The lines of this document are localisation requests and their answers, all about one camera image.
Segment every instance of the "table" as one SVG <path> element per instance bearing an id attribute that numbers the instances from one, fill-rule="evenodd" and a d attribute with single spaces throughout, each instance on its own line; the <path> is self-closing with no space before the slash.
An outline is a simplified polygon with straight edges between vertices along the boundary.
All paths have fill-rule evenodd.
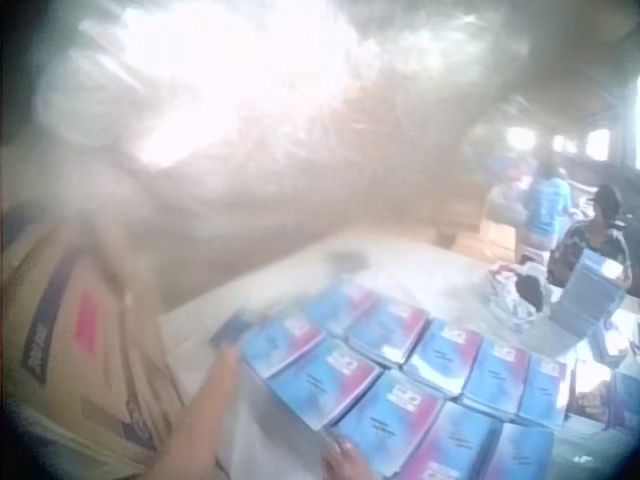
<path id="1" fill-rule="evenodd" d="M 328 255 L 336 251 L 366 255 L 370 268 L 360 274 L 359 281 L 381 293 L 529 351 L 567 361 L 576 358 L 578 339 L 549 321 L 525 335 L 498 323 L 484 296 L 488 264 L 433 245 L 356 230 L 240 277 L 161 317 L 168 362 L 185 401 L 196 394 L 213 360 L 209 338 L 237 308 L 260 310 L 319 290 L 335 275 Z M 634 302 L 629 298 L 616 315 L 638 318 Z M 640 377 L 631 357 L 621 369 Z M 234 480 L 321 479 L 317 435 L 291 421 L 282 406 L 249 377 L 242 379 L 240 398 L 226 419 L 226 442 L 219 452 L 222 465 Z M 602 475 L 630 447 L 596 437 L 589 442 L 557 439 L 550 478 Z"/>

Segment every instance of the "cardboard box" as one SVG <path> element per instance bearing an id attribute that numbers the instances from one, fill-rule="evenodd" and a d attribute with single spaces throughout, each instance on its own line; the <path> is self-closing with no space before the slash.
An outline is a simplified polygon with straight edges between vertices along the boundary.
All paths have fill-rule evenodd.
<path id="1" fill-rule="evenodd" d="M 158 327 L 136 324 L 72 238 L 56 229 L 5 285 L 3 393 L 96 451 L 144 466 L 181 409 Z"/>

